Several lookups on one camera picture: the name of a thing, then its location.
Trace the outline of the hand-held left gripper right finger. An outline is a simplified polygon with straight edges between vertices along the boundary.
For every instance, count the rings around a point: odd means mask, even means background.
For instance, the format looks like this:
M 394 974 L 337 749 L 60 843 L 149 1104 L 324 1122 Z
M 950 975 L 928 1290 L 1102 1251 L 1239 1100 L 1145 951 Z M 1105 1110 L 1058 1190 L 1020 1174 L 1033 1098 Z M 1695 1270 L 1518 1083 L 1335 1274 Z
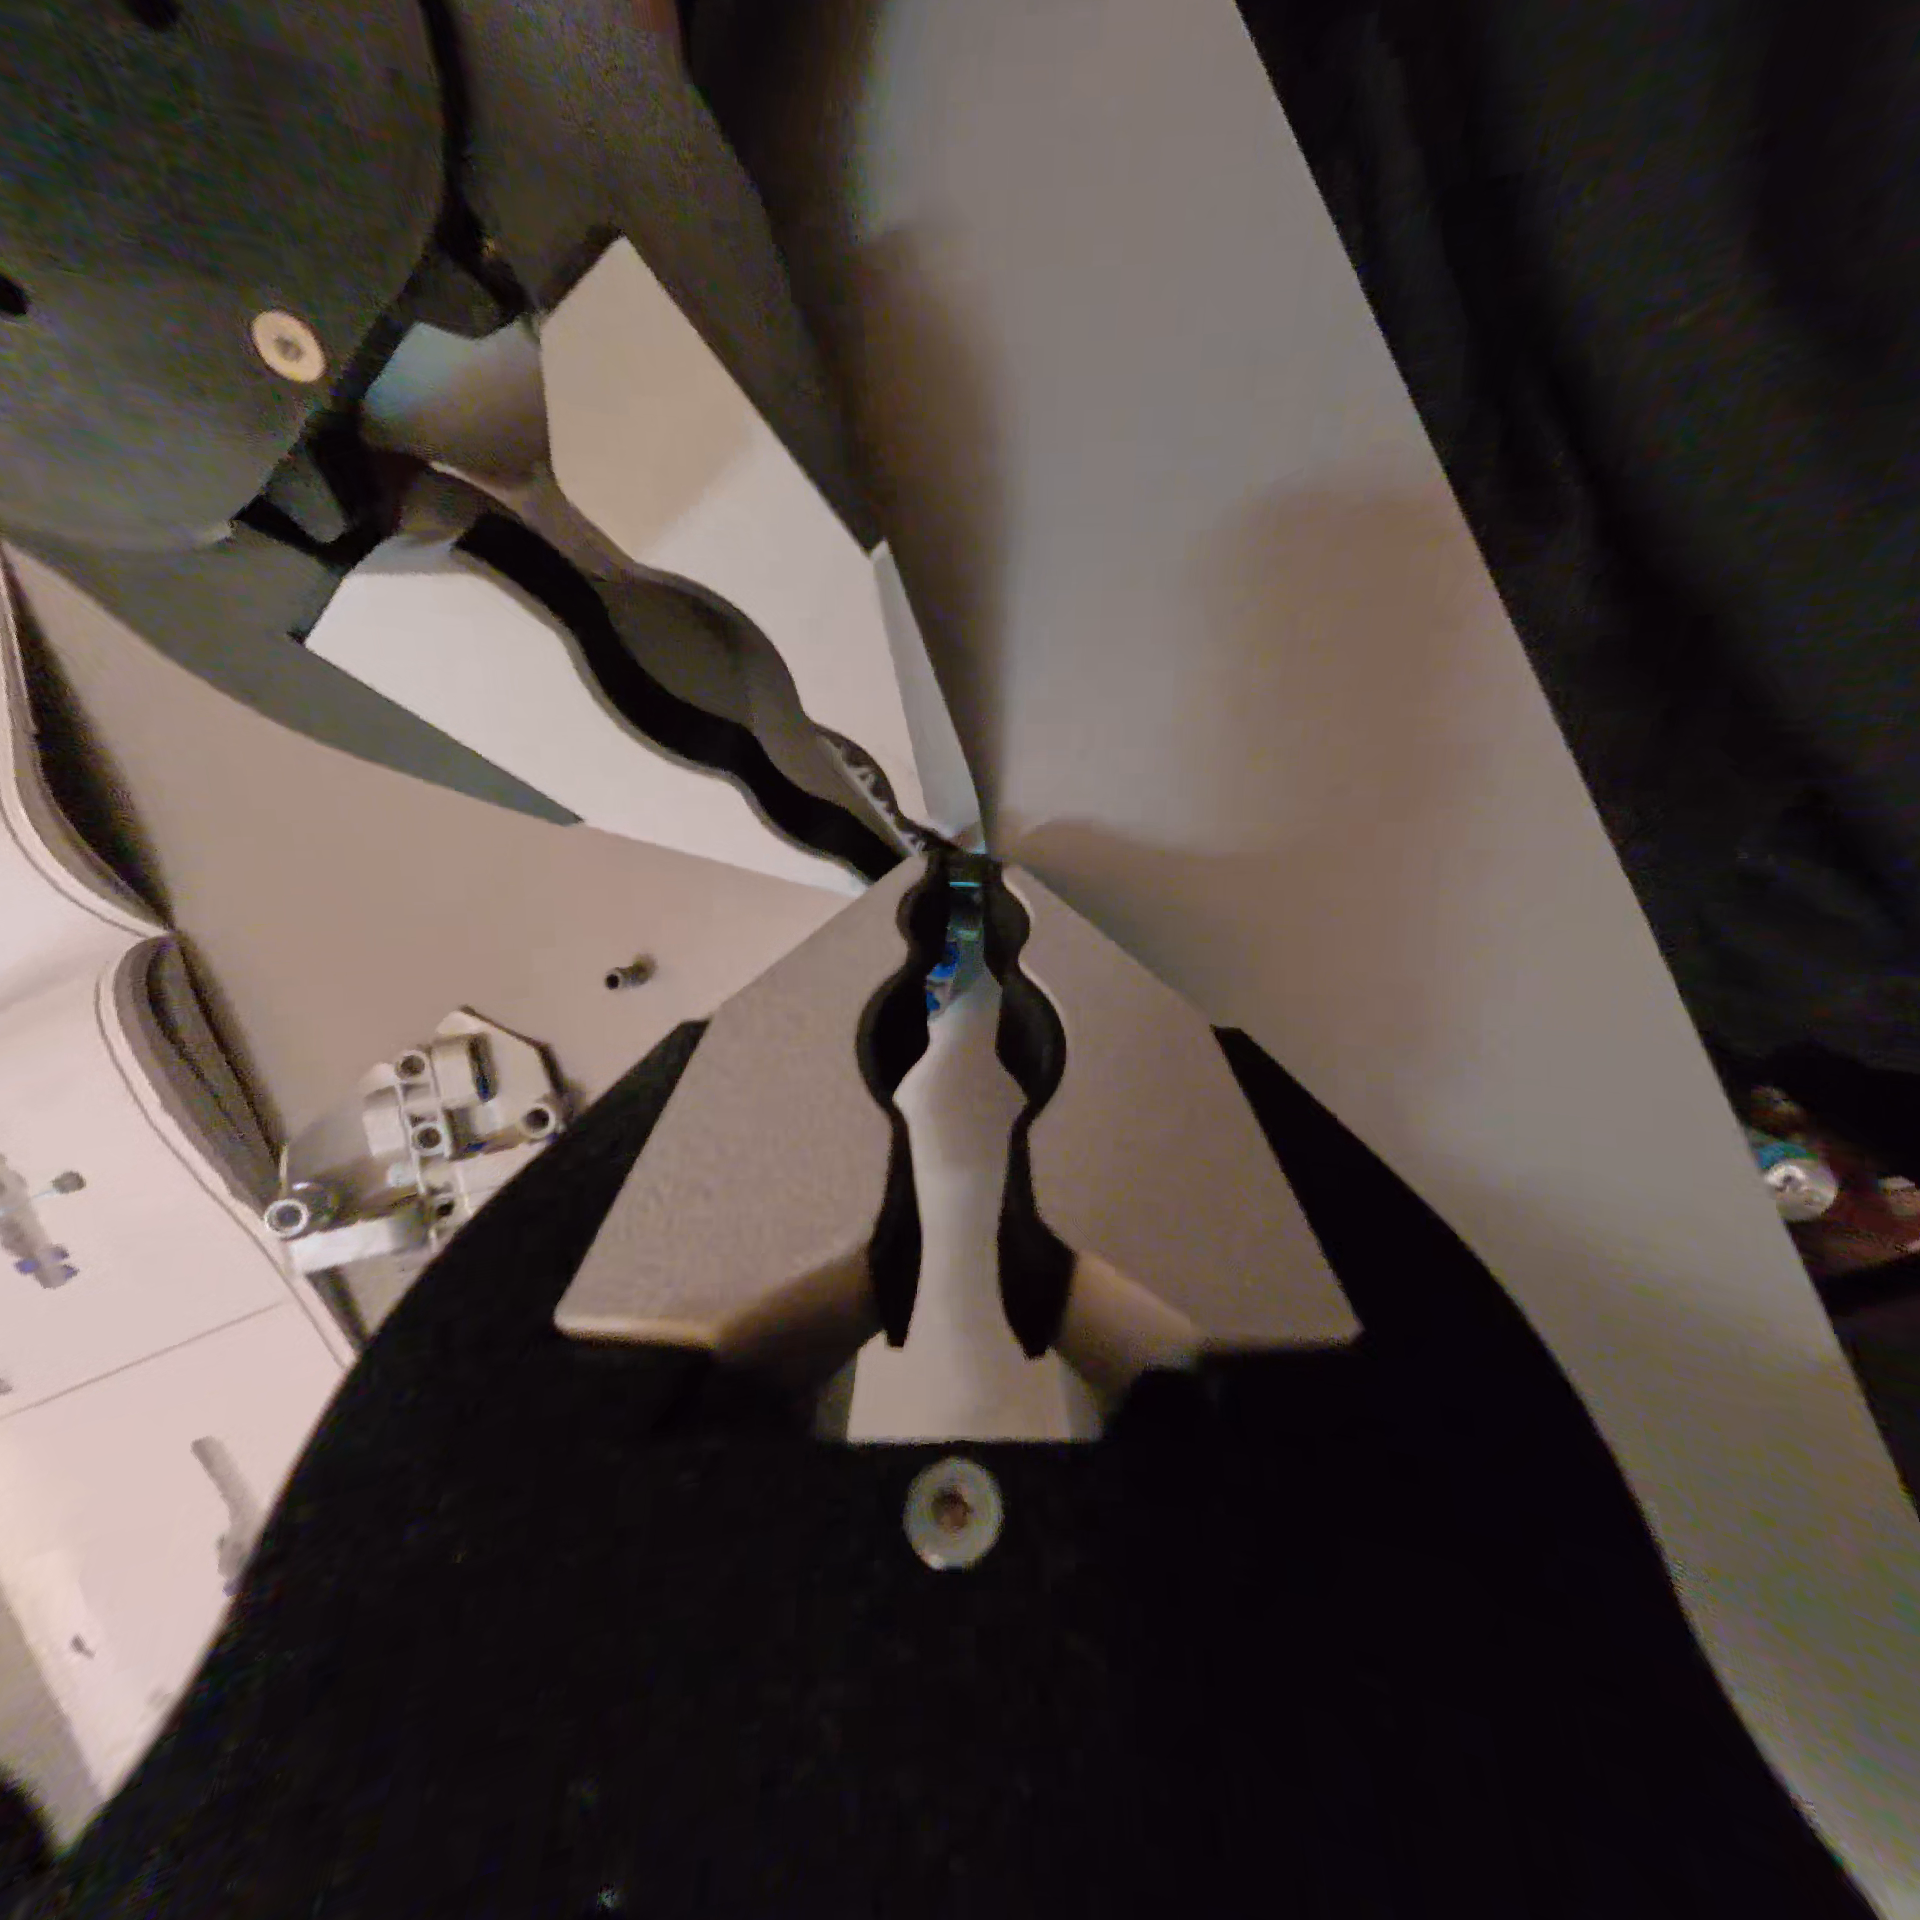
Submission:
M 999 867 L 982 906 L 1022 1100 L 996 1224 L 1020 1348 L 1103 1416 L 1152 1374 L 1350 1348 L 1359 1317 L 1212 1021 L 1034 872 Z

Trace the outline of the grey toy brick assembly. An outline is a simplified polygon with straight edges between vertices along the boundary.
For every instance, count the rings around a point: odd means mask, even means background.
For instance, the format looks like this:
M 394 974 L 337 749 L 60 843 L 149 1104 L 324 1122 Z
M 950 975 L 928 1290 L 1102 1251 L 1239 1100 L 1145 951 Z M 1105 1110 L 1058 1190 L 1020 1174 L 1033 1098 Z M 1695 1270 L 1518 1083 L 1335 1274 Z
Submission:
M 413 1275 L 570 1115 L 542 1044 L 454 1011 L 292 1135 L 262 1227 L 303 1279 Z

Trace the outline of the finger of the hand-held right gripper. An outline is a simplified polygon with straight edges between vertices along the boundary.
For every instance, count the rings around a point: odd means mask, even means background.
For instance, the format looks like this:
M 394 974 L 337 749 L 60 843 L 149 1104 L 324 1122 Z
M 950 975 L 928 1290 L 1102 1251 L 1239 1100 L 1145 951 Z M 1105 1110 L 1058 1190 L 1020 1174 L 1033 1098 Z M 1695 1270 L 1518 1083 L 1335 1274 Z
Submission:
M 502 512 L 593 575 L 708 595 L 901 848 L 977 846 L 888 544 L 845 526 L 630 242 L 537 322 L 470 342 L 416 326 L 358 420 L 410 477 L 386 541 Z
M 378 546 L 308 648 L 598 832 L 776 879 L 905 859 L 708 595 L 593 575 L 502 512 Z

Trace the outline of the small shiny object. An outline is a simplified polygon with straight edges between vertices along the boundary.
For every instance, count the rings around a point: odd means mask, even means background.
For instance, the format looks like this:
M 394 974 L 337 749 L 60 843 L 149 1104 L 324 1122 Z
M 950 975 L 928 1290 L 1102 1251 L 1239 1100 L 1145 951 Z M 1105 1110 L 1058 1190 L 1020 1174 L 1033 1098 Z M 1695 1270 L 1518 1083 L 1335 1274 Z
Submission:
M 1918 1187 L 1904 1170 L 1832 1132 L 1783 1088 L 1744 1098 L 1744 1134 L 1759 1178 L 1816 1283 L 1879 1274 L 1918 1255 Z

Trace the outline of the open instruction booklet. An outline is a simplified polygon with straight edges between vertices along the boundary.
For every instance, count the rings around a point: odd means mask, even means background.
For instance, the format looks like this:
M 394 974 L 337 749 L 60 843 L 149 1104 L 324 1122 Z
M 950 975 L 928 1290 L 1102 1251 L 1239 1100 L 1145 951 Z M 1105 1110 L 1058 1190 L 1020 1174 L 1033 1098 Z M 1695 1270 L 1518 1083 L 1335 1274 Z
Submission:
M 1 637 L 5 1774 L 69 1839 L 189 1684 L 349 1363 L 178 938 L 66 820 Z

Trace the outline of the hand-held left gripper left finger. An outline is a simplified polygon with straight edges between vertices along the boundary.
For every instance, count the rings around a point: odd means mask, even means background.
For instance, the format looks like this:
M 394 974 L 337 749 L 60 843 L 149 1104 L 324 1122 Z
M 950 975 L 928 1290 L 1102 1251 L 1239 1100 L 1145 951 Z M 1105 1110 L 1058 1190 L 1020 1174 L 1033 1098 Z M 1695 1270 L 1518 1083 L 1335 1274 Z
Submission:
M 848 1432 L 860 1356 L 905 1344 L 921 1290 L 897 1095 L 938 959 L 941 859 L 912 854 L 711 1015 L 554 1308 L 569 1346 Z

